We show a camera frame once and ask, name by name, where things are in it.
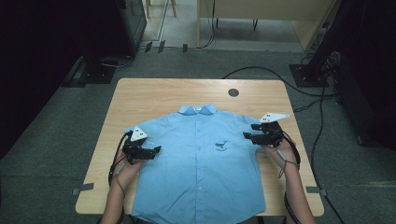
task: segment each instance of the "shirt collar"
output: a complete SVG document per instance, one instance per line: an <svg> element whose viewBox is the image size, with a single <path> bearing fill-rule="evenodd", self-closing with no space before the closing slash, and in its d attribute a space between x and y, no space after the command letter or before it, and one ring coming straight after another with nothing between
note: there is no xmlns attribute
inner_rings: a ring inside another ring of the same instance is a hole
<svg viewBox="0 0 396 224"><path fill-rule="evenodd" d="M178 110L178 113L182 115L212 115L216 111L216 107L214 105L183 105Z"/></svg>

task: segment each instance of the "printed logo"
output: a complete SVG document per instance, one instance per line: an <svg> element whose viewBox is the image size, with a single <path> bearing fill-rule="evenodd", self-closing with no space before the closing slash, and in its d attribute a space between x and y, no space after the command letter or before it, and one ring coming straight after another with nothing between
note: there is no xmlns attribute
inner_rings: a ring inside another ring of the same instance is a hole
<svg viewBox="0 0 396 224"><path fill-rule="evenodd" d="M225 151L225 150L227 150L227 147L225 147L224 145L227 143L227 141L223 141L223 142L221 142L221 143L216 143L215 145L216 145L216 150L217 151Z"/></svg>

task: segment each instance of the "shirt placket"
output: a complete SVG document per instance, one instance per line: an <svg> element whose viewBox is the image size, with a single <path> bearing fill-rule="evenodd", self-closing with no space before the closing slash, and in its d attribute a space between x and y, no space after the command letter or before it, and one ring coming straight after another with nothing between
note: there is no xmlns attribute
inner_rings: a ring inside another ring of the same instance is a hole
<svg viewBox="0 0 396 224"><path fill-rule="evenodd" d="M204 196L205 196L205 186L204 184L204 146L202 144L202 134L203 134L203 115L195 116L195 141L196 141L196 211L195 211L195 223L205 223L204 221Z"/></svg>

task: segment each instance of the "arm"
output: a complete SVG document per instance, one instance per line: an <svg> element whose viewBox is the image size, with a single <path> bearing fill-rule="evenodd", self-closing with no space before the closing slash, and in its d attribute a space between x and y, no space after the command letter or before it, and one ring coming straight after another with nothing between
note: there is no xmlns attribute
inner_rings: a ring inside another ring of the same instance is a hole
<svg viewBox="0 0 396 224"><path fill-rule="evenodd" d="M103 213L101 223L117 223L122 211L124 191L134 180L145 161L139 161L131 165L127 160L123 159L115 168L115 174L111 180L110 190L107 194L107 202L105 212Z"/></svg>
<svg viewBox="0 0 396 224"><path fill-rule="evenodd" d="M291 146L286 140L283 140L277 148L268 146L262 147L268 152L268 154L273 158L275 163L281 169L285 167L285 161L279 156L279 154L277 153L277 149L283 152L288 161L294 163L296 162ZM286 178L286 194L288 196L288 201L294 215L297 216L301 223L316 223L304 194L303 183L301 181L298 167L288 162L285 167L284 174ZM291 219L289 213L287 213L286 215L286 221L288 224L295 223Z"/></svg>

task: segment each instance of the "wooden table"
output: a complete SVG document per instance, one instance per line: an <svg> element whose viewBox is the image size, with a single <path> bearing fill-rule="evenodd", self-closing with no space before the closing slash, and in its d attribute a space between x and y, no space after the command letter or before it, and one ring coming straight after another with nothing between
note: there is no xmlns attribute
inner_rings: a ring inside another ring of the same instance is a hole
<svg viewBox="0 0 396 224"><path fill-rule="evenodd" d="M237 89L232 97L229 89ZM289 119L279 121L282 129L296 142L302 163L300 173L305 187L316 183L306 156L303 140L290 106L285 85L278 80L231 79L171 79L171 78L123 78L119 81L107 112L84 184L94 183L92 190L78 196L76 210L80 214L102 214L108 192L107 175L115 150L125 128L147 119L156 119L177 112L181 105L214 104L218 110L260 119L266 112L288 113ZM285 192L284 177L278 179L279 168L269 155L257 154L262 172L266 211L258 216L283 216ZM127 189L124 208L132 211L134 191L138 178ZM324 212L317 193L306 193L314 216Z"/></svg>
<svg viewBox="0 0 396 224"><path fill-rule="evenodd" d="M201 18L212 18L214 1L197 0L198 47L201 39ZM330 16L335 15L339 2L337 3L337 0L216 0L214 18L291 21L303 50L310 50L317 38L319 28Z"/></svg>

